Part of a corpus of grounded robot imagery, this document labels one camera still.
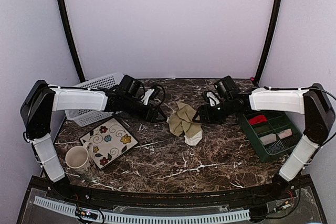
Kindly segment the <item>olive green cloth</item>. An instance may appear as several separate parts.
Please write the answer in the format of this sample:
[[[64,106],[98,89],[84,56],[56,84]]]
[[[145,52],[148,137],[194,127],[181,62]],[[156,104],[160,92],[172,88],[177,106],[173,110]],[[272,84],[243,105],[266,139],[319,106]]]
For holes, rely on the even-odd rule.
[[[184,135],[184,142],[189,146],[196,146],[203,138],[200,123],[193,122],[196,110],[190,105],[177,102],[177,110],[173,110],[167,118],[170,132],[175,136]]]

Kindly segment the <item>pink white underwear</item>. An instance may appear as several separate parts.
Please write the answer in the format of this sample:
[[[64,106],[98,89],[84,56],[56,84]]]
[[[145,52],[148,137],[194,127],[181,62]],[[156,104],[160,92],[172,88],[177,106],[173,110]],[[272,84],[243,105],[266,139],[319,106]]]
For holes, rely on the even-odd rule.
[[[285,129],[285,130],[283,130],[283,131],[281,131],[281,132],[278,133],[278,137],[281,140],[284,139],[284,138],[290,137],[290,136],[292,136],[292,130],[291,130],[291,128]]]

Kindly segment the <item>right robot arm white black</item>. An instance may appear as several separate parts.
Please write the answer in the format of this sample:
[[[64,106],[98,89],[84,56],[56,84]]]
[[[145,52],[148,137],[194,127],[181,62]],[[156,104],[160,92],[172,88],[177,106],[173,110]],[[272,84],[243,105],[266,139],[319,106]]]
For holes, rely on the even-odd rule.
[[[218,80],[214,87],[217,93],[203,93],[206,103],[198,107],[193,122],[223,124],[232,114],[255,111],[304,115],[303,134],[268,187],[268,196],[273,200],[280,199],[287,193],[289,183],[333,138],[330,131],[335,122],[335,110],[329,99],[334,96],[319,83],[303,88],[253,87],[242,91],[231,76]]]

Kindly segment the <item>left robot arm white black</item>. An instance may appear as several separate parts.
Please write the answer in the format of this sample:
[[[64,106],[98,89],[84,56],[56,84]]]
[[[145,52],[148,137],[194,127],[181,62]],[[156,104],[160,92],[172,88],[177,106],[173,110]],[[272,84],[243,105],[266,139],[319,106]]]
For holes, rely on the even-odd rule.
[[[71,200],[74,189],[70,186],[51,139],[52,114],[65,110],[93,110],[125,112],[151,123],[166,121],[161,105],[150,103],[159,93],[166,93],[163,86],[154,84],[142,95],[137,95],[139,89],[144,89],[144,84],[129,75],[125,75],[112,88],[61,87],[44,80],[36,81],[20,108],[25,126],[23,138],[32,146],[36,162],[46,172],[50,188],[61,200]]]

